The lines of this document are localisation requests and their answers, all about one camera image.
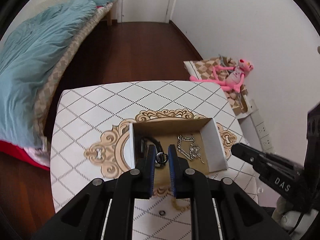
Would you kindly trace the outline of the white cardboard box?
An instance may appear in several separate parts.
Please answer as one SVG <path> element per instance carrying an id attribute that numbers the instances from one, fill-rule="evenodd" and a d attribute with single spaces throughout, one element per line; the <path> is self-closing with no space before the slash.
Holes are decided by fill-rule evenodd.
<path id="1" fill-rule="evenodd" d="M 224 171 L 228 168 L 225 149 L 220 137 L 217 123 L 213 118 L 182 119 L 164 118 L 146 122 L 135 122 L 129 126 L 129 142 L 131 160 L 138 158 L 135 140 L 138 137 L 152 137 L 160 142 L 165 153 L 170 145 L 177 146 L 178 136 L 195 138 L 195 144 L 200 146 L 200 157 L 189 160 L 189 166 L 204 174 Z"/>

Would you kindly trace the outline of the white plastic bag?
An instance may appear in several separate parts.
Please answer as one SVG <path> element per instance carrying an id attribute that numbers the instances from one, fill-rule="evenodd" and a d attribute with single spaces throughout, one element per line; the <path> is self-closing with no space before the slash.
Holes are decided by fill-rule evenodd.
<path id="1" fill-rule="evenodd" d="M 303 215 L 299 225 L 296 227 L 294 233 L 303 234 L 306 233 L 312 222 L 315 220 L 319 211 L 312 209 L 309 213 Z M 294 211 L 292 205 L 282 196 L 280 196 L 276 202 L 276 208 L 272 213 L 272 218 L 284 229 L 292 230 L 301 213 Z"/>

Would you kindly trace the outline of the white diamond pattern tablecloth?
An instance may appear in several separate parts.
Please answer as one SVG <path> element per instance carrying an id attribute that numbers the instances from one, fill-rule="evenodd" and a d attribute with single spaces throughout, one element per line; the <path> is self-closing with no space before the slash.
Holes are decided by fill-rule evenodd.
<path id="1" fill-rule="evenodd" d="M 134 167 L 129 141 L 133 122 L 157 119 L 213 118 L 228 168 L 210 178 L 231 178 L 258 200 L 253 168 L 231 155 L 245 142 L 240 125 L 221 88 L 214 83 L 136 81 L 65 90 L 53 129 L 50 179 L 59 211 L 92 179 L 110 180 Z"/>

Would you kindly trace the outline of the pink panther plush toy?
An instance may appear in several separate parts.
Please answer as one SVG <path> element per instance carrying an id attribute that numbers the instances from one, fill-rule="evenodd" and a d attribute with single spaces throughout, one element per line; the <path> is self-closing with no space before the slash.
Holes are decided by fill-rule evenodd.
<path id="1" fill-rule="evenodd" d="M 246 76 L 254 69 L 253 64 L 244 59 L 240 59 L 231 66 L 222 66 L 220 63 L 219 58 L 196 62 L 195 67 L 197 67 L 197 70 L 201 70 L 206 74 L 208 74 L 206 71 L 210 70 L 211 74 L 207 79 L 199 79 L 191 75 L 189 80 L 193 82 L 212 82 L 218 84 L 224 92 L 234 91 L 240 93 Z"/>

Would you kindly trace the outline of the brown checkered folded cloth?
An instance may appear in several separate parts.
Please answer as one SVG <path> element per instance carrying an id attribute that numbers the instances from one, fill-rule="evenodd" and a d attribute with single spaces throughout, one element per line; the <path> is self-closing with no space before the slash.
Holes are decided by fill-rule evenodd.
<path id="1" fill-rule="evenodd" d="M 236 116 L 248 114 L 251 106 L 247 99 L 245 78 L 254 69 L 245 59 L 237 62 L 230 57 L 218 56 L 200 61 L 184 61 L 190 81 L 212 82 L 221 87 Z"/>

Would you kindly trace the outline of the red cloth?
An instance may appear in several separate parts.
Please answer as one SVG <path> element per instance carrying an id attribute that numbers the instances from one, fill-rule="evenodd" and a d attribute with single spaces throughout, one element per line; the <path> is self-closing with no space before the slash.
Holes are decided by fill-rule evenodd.
<path id="1" fill-rule="evenodd" d="M 15 146 L 9 142 L 0 141 L 0 150 L 2 153 L 5 153 L 9 156 L 12 156 L 18 160 L 21 160 L 25 163 L 29 163 L 35 167 L 41 168 L 43 170 L 49 171 L 49 167 L 39 164 L 34 161 L 22 148 Z"/>

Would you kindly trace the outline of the white door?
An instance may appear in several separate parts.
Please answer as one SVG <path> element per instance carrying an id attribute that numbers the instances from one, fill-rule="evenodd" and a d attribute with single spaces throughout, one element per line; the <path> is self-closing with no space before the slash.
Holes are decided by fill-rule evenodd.
<path id="1" fill-rule="evenodd" d="M 118 0 L 119 23 L 156 22 L 168 23 L 175 0 Z"/>

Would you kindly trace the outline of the beige checkered mattress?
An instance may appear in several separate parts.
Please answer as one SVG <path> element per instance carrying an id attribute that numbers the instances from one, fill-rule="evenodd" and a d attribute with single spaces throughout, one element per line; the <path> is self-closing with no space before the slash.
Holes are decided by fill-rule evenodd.
<path id="1" fill-rule="evenodd" d="M 36 93 L 35 103 L 34 103 L 34 129 L 36 135 L 41 139 L 44 139 L 44 128 L 47 121 L 47 116 L 51 103 L 53 101 L 54 94 L 59 85 L 59 82 L 72 61 L 74 55 L 78 51 L 80 45 L 85 40 L 85 38 L 92 32 L 95 26 L 108 14 L 111 10 L 113 3 L 107 3 L 102 7 L 98 7 L 93 16 L 87 20 L 82 28 L 73 36 L 71 43 L 63 53 L 61 57 L 58 58 L 58 62 L 54 65 L 52 73 L 49 75 L 47 82 L 44 86 L 39 89 Z"/>

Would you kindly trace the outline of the teal blue duvet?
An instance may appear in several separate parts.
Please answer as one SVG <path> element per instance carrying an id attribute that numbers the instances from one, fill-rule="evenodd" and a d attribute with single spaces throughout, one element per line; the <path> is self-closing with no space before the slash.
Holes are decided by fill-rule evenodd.
<path id="1" fill-rule="evenodd" d="M 22 22 L 1 51 L 1 140 L 41 148 L 34 105 L 73 37 L 113 0 L 69 0 Z"/>

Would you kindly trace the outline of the white wall power strip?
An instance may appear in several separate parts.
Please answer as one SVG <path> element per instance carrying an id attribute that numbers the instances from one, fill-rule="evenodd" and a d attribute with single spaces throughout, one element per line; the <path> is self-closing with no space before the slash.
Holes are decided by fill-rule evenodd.
<path id="1" fill-rule="evenodd" d="M 259 108 L 256 106 L 255 101 L 253 99 L 249 100 L 249 103 L 251 109 L 250 117 L 255 127 L 257 136 L 259 138 L 261 148 L 264 152 L 274 153 L 271 138 L 264 123 L 264 120 L 259 113 Z"/>

